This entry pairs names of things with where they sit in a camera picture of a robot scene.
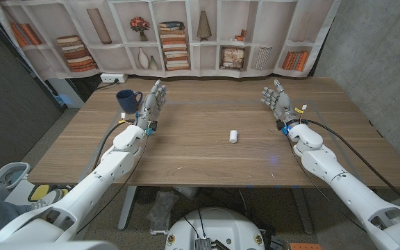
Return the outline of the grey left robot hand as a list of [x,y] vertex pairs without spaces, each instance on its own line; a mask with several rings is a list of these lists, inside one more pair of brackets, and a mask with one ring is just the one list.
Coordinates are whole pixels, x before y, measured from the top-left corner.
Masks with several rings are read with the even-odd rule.
[[157,80],[138,109],[136,126],[143,130],[148,129],[150,123],[158,119],[165,102],[166,86],[161,83],[161,80]]

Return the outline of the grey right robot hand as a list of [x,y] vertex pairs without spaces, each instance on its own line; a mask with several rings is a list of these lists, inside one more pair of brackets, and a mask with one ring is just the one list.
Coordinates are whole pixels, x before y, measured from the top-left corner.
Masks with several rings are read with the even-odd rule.
[[277,121],[283,122],[285,125],[299,123],[299,117],[292,107],[290,97],[277,78],[274,79],[273,88],[263,88],[260,101],[272,110]]

